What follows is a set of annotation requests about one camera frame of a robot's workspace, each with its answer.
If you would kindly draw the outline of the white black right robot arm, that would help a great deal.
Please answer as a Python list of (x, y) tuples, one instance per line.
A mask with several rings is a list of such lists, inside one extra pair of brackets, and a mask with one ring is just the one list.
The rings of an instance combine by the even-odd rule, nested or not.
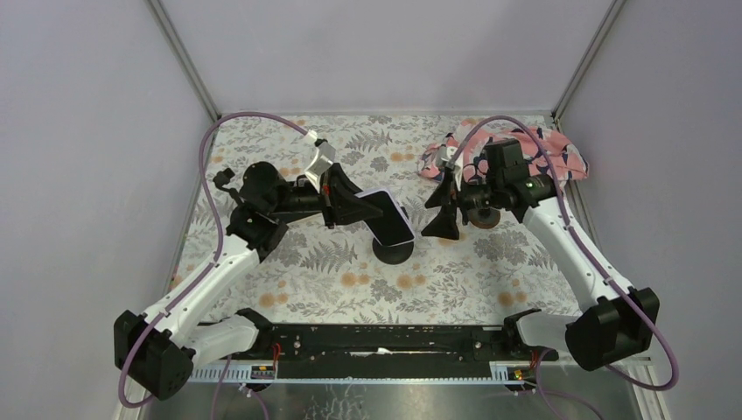
[(463, 161), (445, 145), (431, 162), (442, 175), (425, 202), (439, 210), (423, 229), (424, 236), (459, 238), (460, 224), (484, 224), (505, 210), (549, 253), (577, 298), (577, 317), (538, 309), (505, 318), (501, 346), (510, 359), (522, 361), (535, 350), (570, 354), (584, 370), (593, 371), (650, 348), (660, 301), (649, 288), (636, 289), (612, 268), (574, 218), (552, 177), (533, 175), (516, 140), (486, 146), (487, 171), (473, 184), (463, 180)]

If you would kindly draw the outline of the phone with lavender case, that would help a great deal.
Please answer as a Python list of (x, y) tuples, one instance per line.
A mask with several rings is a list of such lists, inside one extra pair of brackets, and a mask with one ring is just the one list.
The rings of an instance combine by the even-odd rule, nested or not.
[(372, 188), (357, 192), (355, 196), (382, 210), (382, 216), (365, 221), (382, 246), (393, 247), (416, 239), (409, 218), (388, 188)]

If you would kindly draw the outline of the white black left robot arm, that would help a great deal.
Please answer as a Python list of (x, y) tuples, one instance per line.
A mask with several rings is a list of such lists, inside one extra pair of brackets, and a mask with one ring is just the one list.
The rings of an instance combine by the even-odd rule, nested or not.
[(337, 163), (293, 182), (273, 164), (254, 163), (244, 172), (240, 189), (228, 187), (233, 175), (226, 169), (213, 179), (236, 203), (228, 224), (217, 227), (215, 251), (197, 273), (142, 313), (124, 311), (114, 323), (119, 398), (127, 408), (137, 406), (126, 396), (127, 381), (149, 392), (146, 403), (152, 398), (165, 400), (196, 368), (241, 352), (252, 360), (269, 353), (270, 334), (244, 311), (211, 325), (202, 320), (235, 280), (256, 269), (279, 246), (293, 221), (320, 214), (329, 228), (362, 222), (382, 246), (414, 237), (396, 239), (390, 232), (394, 222), (406, 227), (408, 221), (388, 191), (362, 191)]

